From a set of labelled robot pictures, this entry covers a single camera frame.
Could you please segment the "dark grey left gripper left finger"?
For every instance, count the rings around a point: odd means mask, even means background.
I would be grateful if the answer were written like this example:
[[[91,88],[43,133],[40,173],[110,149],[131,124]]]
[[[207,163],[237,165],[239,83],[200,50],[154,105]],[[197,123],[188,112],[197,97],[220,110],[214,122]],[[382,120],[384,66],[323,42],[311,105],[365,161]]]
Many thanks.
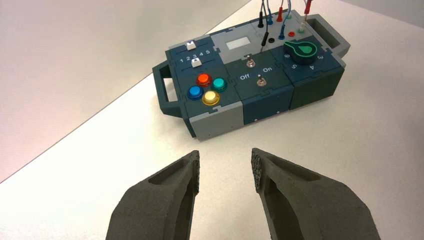
[[[131,186],[113,210],[107,240],[188,240],[200,186],[193,150]]]

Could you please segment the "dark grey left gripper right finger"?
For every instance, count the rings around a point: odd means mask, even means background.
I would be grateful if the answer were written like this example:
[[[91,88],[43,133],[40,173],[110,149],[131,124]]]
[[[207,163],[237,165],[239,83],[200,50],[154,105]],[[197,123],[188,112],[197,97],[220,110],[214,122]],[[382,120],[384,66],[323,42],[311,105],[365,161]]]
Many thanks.
[[[367,205],[344,183],[253,148],[251,169],[272,240],[379,240]]]

